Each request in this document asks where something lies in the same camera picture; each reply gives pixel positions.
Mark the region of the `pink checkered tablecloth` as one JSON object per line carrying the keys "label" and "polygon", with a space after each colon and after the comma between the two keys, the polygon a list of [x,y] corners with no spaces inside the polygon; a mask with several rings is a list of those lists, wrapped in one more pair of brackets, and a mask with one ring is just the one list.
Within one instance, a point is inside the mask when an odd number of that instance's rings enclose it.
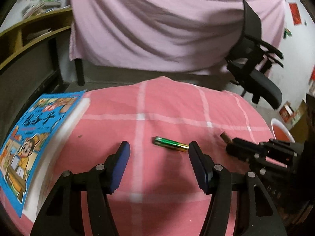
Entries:
{"label": "pink checkered tablecloth", "polygon": [[20,233],[29,235],[40,201],[63,171],[88,171],[127,141],[126,170],[108,197],[119,234],[198,235],[210,197],[198,187],[188,154],[155,146],[152,138],[196,141],[216,164],[246,173],[248,165],[226,153],[221,133],[254,143],[272,137],[262,116],[229,91],[166,77],[89,91],[47,145],[44,158],[53,162],[39,175],[44,185],[34,208],[18,216],[5,194],[1,204]]}

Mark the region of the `black office chair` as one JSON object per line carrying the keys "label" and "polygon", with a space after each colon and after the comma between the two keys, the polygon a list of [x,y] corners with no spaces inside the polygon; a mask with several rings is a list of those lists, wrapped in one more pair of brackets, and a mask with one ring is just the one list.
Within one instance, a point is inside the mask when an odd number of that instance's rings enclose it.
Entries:
{"label": "black office chair", "polygon": [[244,20],[239,40],[230,49],[225,58],[227,70],[232,73],[235,81],[233,84],[241,86],[244,91],[252,94],[252,103],[258,104],[260,98],[275,110],[282,102],[282,92],[265,73],[272,65],[283,64],[274,58],[283,59],[284,56],[277,48],[262,40],[262,25],[259,16],[251,8],[246,0],[242,0],[244,6]]}

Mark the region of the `small brown cylinder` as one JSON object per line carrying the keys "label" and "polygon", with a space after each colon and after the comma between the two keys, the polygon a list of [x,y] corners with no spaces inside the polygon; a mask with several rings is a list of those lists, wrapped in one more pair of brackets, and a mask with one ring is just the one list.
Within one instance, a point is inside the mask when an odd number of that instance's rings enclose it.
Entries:
{"label": "small brown cylinder", "polygon": [[220,137],[222,138],[222,140],[226,143],[226,144],[229,144],[229,143],[232,143],[232,139],[227,135],[227,133],[223,132],[221,133]]}

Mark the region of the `red wall paper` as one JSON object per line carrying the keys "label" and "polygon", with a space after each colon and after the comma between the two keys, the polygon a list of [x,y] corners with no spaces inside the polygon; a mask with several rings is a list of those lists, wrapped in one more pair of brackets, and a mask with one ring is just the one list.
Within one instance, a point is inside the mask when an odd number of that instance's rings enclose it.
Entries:
{"label": "red wall paper", "polygon": [[299,13],[298,5],[296,3],[289,3],[289,8],[292,14],[293,24],[300,25],[302,23],[302,20]]}

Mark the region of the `red basin white rim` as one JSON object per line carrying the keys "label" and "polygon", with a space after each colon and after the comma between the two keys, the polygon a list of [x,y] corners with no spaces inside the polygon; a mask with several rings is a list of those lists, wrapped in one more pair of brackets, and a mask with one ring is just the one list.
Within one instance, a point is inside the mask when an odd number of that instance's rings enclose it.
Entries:
{"label": "red basin white rim", "polygon": [[271,132],[276,140],[295,143],[295,140],[286,126],[276,118],[271,119]]}

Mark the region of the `blue children's book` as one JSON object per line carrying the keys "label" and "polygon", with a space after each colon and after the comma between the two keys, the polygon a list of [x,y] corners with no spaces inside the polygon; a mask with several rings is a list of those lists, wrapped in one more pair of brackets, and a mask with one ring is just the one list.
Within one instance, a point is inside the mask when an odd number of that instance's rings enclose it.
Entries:
{"label": "blue children's book", "polygon": [[90,105],[84,94],[40,96],[5,140],[1,148],[1,189],[18,217],[25,215],[35,221],[59,153]]}

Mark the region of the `wooden wall shelf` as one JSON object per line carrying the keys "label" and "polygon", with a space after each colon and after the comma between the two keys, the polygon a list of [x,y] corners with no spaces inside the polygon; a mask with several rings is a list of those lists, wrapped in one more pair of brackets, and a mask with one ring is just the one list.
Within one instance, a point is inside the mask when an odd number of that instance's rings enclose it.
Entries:
{"label": "wooden wall shelf", "polygon": [[45,40],[71,29],[71,8],[25,19],[1,32],[1,72]]}

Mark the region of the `green yellow battery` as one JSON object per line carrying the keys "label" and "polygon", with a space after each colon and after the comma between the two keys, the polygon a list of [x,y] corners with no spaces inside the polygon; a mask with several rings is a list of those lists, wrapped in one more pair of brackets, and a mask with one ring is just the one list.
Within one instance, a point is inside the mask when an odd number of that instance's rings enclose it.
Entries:
{"label": "green yellow battery", "polygon": [[159,136],[153,137],[152,143],[156,146],[161,146],[170,150],[176,150],[181,152],[187,152],[189,149],[189,146],[187,144],[176,142],[174,140],[170,140]]}

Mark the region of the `pink hanging sheet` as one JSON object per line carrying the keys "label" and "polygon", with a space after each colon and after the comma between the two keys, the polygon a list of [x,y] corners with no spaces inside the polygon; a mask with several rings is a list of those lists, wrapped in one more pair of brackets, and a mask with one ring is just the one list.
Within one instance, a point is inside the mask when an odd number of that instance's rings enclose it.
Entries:
{"label": "pink hanging sheet", "polygon": [[70,0],[69,58],[94,65],[214,72],[240,38],[247,2],[262,39],[279,46],[284,0]]}

